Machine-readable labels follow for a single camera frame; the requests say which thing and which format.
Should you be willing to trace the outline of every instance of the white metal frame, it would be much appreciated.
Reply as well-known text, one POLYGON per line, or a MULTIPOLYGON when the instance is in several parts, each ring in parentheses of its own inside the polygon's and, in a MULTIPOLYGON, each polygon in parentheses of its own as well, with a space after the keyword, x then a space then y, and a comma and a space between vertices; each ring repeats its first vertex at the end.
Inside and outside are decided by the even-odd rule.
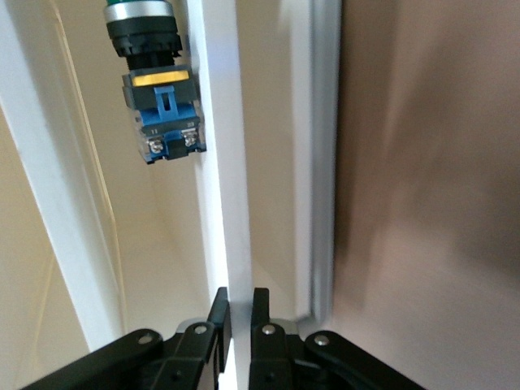
POLYGON ((253 281, 236 4, 188 0, 187 6, 208 149, 197 170, 208 281, 210 293, 228 286, 234 354, 240 356, 236 382, 246 388, 253 281))

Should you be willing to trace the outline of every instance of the brown panel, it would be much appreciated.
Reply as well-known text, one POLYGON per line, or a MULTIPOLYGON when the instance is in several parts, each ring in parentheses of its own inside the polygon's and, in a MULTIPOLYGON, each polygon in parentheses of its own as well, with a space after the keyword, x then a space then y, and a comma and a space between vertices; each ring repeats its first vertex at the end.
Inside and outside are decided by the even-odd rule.
POLYGON ((332 327, 429 388, 520 388, 519 20, 344 9, 332 327))

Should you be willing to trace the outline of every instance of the yellow label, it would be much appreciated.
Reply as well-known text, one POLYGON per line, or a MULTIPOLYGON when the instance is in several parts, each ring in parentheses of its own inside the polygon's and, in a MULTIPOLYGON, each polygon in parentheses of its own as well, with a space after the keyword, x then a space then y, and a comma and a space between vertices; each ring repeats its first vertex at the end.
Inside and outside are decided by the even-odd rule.
POLYGON ((132 79, 132 84, 134 87, 145 87, 147 85, 166 84, 187 79, 189 79, 188 71, 165 71, 164 73, 135 76, 132 79))

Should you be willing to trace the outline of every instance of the metal screw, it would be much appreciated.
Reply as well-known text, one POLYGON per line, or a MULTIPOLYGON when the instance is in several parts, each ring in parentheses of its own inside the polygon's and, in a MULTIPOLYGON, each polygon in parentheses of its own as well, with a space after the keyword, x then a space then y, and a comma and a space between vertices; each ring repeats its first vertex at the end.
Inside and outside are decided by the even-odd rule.
POLYGON ((201 335, 202 333, 204 333, 207 330, 208 330, 208 328, 205 327, 204 325, 199 325, 198 327, 195 328, 195 333, 197 333, 198 335, 201 335))
POLYGON ((183 132, 184 136, 184 143, 186 144, 186 147, 193 146, 197 143, 197 132, 191 131, 191 132, 183 132))
POLYGON ((314 338, 314 342, 320 347, 324 347, 325 345, 328 345, 328 343, 330 343, 331 341, 328 339, 328 337, 324 335, 317 335, 314 338))
POLYGON ((144 344, 148 344, 149 342, 151 342, 152 340, 154 339, 154 337, 149 334, 149 333, 146 333, 145 335, 139 337, 139 339, 137 339, 137 342, 141 345, 144 345, 144 344))
POLYGON ((149 149, 153 153, 161 153, 164 150, 164 145, 161 140, 148 141, 149 149))
POLYGON ((262 332, 264 335, 269 336, 276 332, 276 328, 274 326, 272 326, 271 324, 269 324, 262 328, 262 332))

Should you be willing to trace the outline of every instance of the vertical metal rail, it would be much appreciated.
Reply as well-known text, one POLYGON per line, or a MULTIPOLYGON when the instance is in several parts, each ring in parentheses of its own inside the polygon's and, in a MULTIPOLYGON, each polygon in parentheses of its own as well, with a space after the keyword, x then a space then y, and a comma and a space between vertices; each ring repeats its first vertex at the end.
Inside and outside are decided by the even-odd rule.
POLYGON ((312 5, 312 318, 332 312, 341 0, 312 5))

